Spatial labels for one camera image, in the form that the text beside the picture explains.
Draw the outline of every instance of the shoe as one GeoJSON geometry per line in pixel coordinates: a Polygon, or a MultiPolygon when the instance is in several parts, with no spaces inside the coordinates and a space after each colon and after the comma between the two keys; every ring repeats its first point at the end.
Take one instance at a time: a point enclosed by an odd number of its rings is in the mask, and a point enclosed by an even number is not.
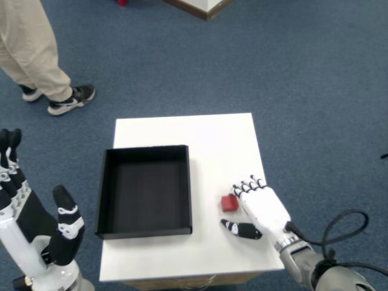
{"type": "Polygon", "coordinates": [[[50,101],[47,111],[51,115],[62,115],[77,107],[88,104],[95,96],[96,89],[92,85],[84,85],[73,88],[73,94],[62,102],[50,101]]]}
{"type": "Polygon", "coordinates": [[[43,92],[39,89],[30,89],[25,85],[19,85],[23,90],[22,98],[24,101],[33,102],[43,95],[43,92]]]}

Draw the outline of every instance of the person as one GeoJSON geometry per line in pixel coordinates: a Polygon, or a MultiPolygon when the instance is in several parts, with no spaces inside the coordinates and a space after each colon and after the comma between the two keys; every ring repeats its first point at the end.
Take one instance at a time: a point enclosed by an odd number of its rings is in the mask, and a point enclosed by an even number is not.
{"type": "Polygon", "coordinates": [[[49,100],[51,115],[88,104],[92,85],[70,86],[58,66],[54,32],[40,0],[0,0],[0,67],[19,84],[24,101],[49,100]]]}

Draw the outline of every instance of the robot wrist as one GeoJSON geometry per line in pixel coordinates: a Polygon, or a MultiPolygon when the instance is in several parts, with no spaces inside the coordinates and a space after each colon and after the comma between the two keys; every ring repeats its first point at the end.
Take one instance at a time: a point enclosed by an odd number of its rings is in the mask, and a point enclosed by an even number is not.
{"type": "Polygon", "coordinates": [[[281,235],[276,236],[276,240],[272,241],[273,246],[280,253],[286,247],[301,241],[301,239],[292,232],[283,232],[281,235]]]}

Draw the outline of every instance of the red object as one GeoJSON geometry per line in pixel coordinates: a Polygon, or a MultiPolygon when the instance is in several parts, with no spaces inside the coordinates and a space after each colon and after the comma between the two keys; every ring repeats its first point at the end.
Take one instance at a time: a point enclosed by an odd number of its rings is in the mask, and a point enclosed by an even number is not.
{"type": "Polygon", "coordinates": [[[127,0],[117,0],[117,3],[118,3],[120,6],[125,6],[125,5],[127,5],[127,0]]]}
{"type": "Polygon", "coordinates": [[[222,196],[221,205],[223,212],[236,211],[238,209],[238,202],[235,195],[222,196]]]}

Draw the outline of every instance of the white sole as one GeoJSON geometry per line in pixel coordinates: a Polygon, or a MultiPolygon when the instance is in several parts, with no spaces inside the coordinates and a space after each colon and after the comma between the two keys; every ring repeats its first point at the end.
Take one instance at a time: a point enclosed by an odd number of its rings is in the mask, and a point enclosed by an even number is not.
{"type": "Polygon", "coordinates": [[[59,115],[65,114],[66,112],[69,112],[69,111],[73,110],[76,107],[83,107],[83,106],[85,106],[86,104],[88,104],[94,98],[95,95],[96,95],[96,89],[94,89],[94,91],[90,95],[90,97],[86,99],[87,102],[80,102],[80,103],[77,103],[77,104],[75,104],[73,106],[61,107],[60,109],[56,109],[56,110],[52,109],[50,106],[48,106],[47,107],[47,111],[51,115],[59,116],[59,115]]]}
{"type": "Polygon", "coordinates": [[[27,95],[27,94],[23,93],[22,99],[26,102],[33,102],[33,101],[37,100],[42,95],[43,95],[43,92],[40,91],[39,89],[37,89],[37,91],[31,95],[27,95]]]}

